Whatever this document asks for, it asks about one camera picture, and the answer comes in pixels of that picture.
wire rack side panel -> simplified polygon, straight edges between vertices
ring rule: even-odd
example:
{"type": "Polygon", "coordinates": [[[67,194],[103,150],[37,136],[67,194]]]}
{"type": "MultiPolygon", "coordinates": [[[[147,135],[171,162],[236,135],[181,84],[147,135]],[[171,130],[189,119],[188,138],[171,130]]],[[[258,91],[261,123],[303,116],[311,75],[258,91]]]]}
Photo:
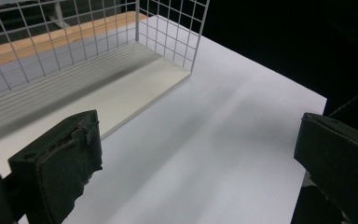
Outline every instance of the wire rack side panel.
{"type": "Polygon", "coordinates": [[[188,70],[193,69],[209,0],[140,1],[139,42],[188,70]]]}
{"type": "Polygon", "coordinates": [[[0,1],[0,96],[134,42],[135,6],[135,0],[0,1]]]}

wooden plank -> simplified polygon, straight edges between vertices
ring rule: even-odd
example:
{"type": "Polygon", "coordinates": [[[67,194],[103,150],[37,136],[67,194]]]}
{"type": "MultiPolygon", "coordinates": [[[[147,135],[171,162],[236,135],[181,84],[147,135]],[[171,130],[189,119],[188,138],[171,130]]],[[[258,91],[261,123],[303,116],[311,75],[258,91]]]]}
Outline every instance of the wooden plank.
{"type": "MultiPolygon", "coordinates": [[[[140,20],[145,18],[146,15],[140,14],[140,20]]],[[[37,52],[67,45],[82,37],[87,38],[94,36],[94,33],[96,35],[103,34],[109,30],[115,30],[118,27],[134,23],[135,21],[135,12],[130,11],[96,21],[85,22],[47,34],[13,41],[11,45],[9,43],[2,44],[0,45],[0,64],[16,60],[16,54],[17,57],[24,58],[37,52]]]]}

white tabletop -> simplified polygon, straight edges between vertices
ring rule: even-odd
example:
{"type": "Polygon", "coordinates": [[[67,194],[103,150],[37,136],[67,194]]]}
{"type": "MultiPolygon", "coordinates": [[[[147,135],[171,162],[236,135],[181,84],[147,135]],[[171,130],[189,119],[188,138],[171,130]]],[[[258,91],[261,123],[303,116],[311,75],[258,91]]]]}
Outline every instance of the white tabletop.
{"type": "Polygon", "coordinates": [[[203,37],[190,80],[103,140],[64,223],[290,223],[301,117],[325,102],[203,37]]]}

wire rack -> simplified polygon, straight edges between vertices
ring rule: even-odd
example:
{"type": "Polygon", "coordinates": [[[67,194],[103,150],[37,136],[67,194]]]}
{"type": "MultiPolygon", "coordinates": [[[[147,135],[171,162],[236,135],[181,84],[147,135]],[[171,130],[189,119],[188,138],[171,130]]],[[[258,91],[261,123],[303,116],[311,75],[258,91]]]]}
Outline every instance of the wire rack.
{"type": "Polygon", "coordinates": [[[141,43],[192,70],[209,0],[0,0],[0,96],[141,43]]]}

wooden beam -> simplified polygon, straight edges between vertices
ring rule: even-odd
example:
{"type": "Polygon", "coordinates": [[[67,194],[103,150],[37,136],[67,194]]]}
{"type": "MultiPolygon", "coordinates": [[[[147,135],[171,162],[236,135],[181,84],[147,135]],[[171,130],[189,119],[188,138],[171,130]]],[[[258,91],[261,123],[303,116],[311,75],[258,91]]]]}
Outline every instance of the wooden beam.
{"type": "MultiPolygon", "coordinates": [[[[143,20],[146,15],[140,14],[139,19],[143,20]]],[[[87,38],[115,30],[118,27],[134,23],[136,21],[135,12],[125,12],[110,16],[96,21],[89,21],[80,25],[71,26],[66,29],[53,31],[47,34],[36,35],[30,38],[17,40],[0,45],[0,64],[8,63],[19,58],[36,54],[60,46],[67,45],[79,39],[87,38]]]]}

